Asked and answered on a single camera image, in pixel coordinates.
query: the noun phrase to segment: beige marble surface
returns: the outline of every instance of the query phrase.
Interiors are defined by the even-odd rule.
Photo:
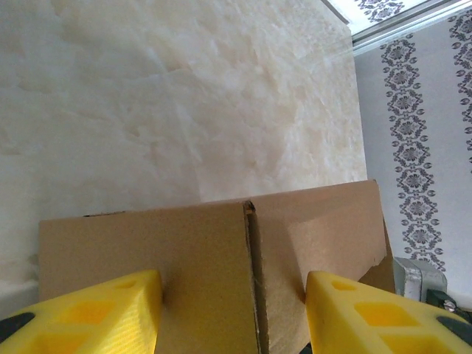
[[[1,0],[0,293],[38,221],[366,178],[320,0]]]

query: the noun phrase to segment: wallpaper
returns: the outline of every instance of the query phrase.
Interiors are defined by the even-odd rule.
[[[353,34],[359,33],[426,0],[328,0],[348,21]]]
[[[472,307],[472,10],[356,58],[367,169],[394,253]]]

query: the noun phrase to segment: damask pattern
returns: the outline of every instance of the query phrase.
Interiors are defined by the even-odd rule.
[[[364,15],[369,16],[370,23],[378,23],[397,15],[405,5],[401,1],[392,0],[354,0],[358,2],[359,9],[364,10]]]
[[[457,86],[459,93],[465,96],[460,100],[460,104],[466,106],[462,112],[462,121],[466,124],[464,132],[469,136],[465,146],[468,151],[472,151],[472,10],[449,18],[449,22],[454,22],[449,30],[451,38],[458,40],[452,48],[458,51],[454,56],[454,64],[461,67],[456,73],[461,78]]]
[[[443,250],[438,247],[442,242],[441,232],[437,230],[440,222],[437,219],[437,203],[434,202],[436,192],[431,188],[434,176],[429,162],[430,152],[426,145],[426,121],[424,120],[423,95],[419,92],[421,83],[419,69],[415,67],[417,58],[413,35],[381,46],[382,63],[386,66],[385,86],[389,98],[389,121],[395,149],[393,160],[398,197],[401,200],[401,221],[405,228],[402,232],[403,241],[408,246],[405,253],[414,260],[426,260],[437,269],[445,271],[445,262],[438,256]]]

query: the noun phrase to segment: yellow plastic part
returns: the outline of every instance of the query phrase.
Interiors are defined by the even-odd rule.
[[[472,353],[436,320],[460,317],[322,271],[308,275],[306,308],[315,354]]]
[[[162,303],[157,271],[142,271],[24,308],[35,318],[2,354],[154,353]]]

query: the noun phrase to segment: cardboard flap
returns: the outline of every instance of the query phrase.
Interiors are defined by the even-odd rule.
[[[43,221],[40,297],[158,269],[157,353],[258,353],[246,239],[244,203]]]
[[[259,306],[266,312],[268,349],[299,353],[310,341],[304,304],[308,272],[359,280],[386,255],[378,186],[363,181],[251,201],[256,217],[249,220],[257,223],[251,229],[258,230],[262,267],[254,274],[265,298]]]

